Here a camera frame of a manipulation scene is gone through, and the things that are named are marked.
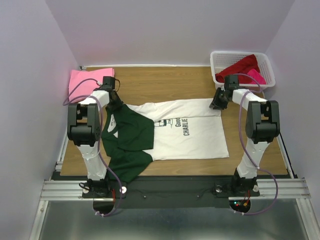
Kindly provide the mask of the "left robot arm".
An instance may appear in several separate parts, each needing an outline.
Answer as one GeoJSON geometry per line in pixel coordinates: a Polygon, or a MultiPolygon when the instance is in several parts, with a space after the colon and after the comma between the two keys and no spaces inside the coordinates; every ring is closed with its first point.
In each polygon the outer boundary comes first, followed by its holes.
{"type": "Polygon", "coordinates": [[[67,106],[67,137],[79,149],[87,169],[87,181],[79,184],[83,198],[106,198],[114,194],[107,176],[107,164],[101,156],[100,140],[103,108],[114,110],[123,105],[116,91],[117,81],[112,76],[104,76],[102,82],[94,78],[84,79],[63,101],[67,106]],[[87,81],[96,82],[98,87],[89,95],[71,97],[87,81]]]}

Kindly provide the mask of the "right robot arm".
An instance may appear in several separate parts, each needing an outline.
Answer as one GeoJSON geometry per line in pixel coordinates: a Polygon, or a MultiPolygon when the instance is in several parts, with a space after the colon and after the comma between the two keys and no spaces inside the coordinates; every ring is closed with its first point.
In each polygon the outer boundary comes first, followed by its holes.
{"type": "Polygon", "coordinates": [[[279,103],[255,95],[254,90],[241,88],[239,76],[254,79],[244,73],[226,76],[224,87],[216,89],[209,106],[225,110],[230,102],[239,105],[238,134],[244,154],[227,187],[234,195],[258,192],[258,171],[277,181],[270,171],[260,167],[260,162],[270,143],[280,134],[279,103]]]}

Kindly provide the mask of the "white and green t-shirt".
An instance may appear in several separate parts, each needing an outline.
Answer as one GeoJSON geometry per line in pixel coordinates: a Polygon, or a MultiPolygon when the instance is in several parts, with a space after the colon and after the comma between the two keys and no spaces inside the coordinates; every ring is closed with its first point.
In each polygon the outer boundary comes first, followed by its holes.
{"type": "Polygon", "coordinates": [[[210,98],[106,107],[101,140],[111,180],[129,183],[154,161],[229,157],[221,111],[210,98]]]}

